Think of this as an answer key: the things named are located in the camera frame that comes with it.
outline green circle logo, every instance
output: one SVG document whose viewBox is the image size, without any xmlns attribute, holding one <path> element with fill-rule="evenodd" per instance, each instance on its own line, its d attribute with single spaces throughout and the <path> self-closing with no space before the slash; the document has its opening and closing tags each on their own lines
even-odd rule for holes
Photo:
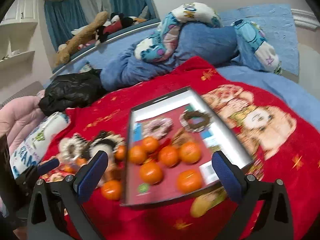
<svg viewBox="0 0 320 240">
<path fill-rule="evenodd" d="M 146 193 L 149 190 L 149 185 L 146 183 L 142 183 L 138 186 L 139 193 Z"/>
</svg>

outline wall shelf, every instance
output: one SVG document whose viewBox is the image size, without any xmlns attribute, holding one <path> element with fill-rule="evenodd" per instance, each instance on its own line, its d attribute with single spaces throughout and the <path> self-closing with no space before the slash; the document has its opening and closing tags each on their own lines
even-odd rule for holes
<svg viewBox="0 0 320 240">
<path fill-rule="evenodd" d="M 0 60 L 0 69 L 6 68 L 8 66 L 14 66 L 14 65 L 21 63 L 21 62 L 25 62 L 29 58 L 33 57 L 34 54 L 35 54 L 34 50 L 26 51 L 26 52 L 22 52 L 20 54 L 14 55 L 12 57 L 9 57 L 7 59 Z"/>
</svg>

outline mickey mouse plush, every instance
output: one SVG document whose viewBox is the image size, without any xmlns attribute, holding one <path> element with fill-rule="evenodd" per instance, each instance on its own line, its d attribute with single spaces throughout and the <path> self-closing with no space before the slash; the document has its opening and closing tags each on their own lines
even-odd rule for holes
<svg viewBox="0 0 320 240">
<path fill-rule="evenodd" d="M 107 27 L 100 26 L 97 29 L 96 46 L 102 42 L 105 42 L 109 34 L 112 34 L 119 30 L 127 28 L 131 26 L 134 22 L 132 18 L 124 17 L 123 13 L 120 13 L 120 14 L 112 13 L 110 18 L 111 18 L 111 25 Z"/>
</svg>

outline blue gripper pad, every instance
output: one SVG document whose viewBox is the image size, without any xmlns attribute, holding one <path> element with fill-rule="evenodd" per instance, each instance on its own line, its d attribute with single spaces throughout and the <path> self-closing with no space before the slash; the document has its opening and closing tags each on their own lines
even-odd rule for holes
<svg viewBox="0 0 320 240">
<path fill-rule="evenodd" d="M 107 153 L 98 151 L 91 161 L 77 172 L 73 189 L 78 195 L 80 204 L 89 200 L 107 167 Z"/>
<path fill-rule="evenodd" d="M 232 165 L 222 151 L 217 151 L 212 154 L 211 161 L 212 167 L 229 198 L 239 204 L 242 199 L 244 189 L 232 170 L 238 169 L 240 172 L 241 170 L 236 165 Z"/>
<path fill-rule="evenodd" d="M 53 158 L 41 165 L 38 165 L 37 170 L 38 170 L 38 175 L 44 175 L 48 173 L 49 171 L 57 168 L 60 165 L 60 162 L 57 158 Z"/>
</svg>

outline cartoon girl face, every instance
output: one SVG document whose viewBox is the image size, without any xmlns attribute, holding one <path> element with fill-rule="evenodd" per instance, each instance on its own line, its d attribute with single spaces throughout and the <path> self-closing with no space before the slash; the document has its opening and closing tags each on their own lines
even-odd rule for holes
<svg viewBox="0 0 320 240">
<path fill-rule="evenodd" d="M 259 128 L 263 131 L 265 130 L 268 122 L 272 119 L 273 116 L 269 114 L 266 109 L 258 107 L 245 117 L 243 126 L 248 129 Z"/>
</svg>

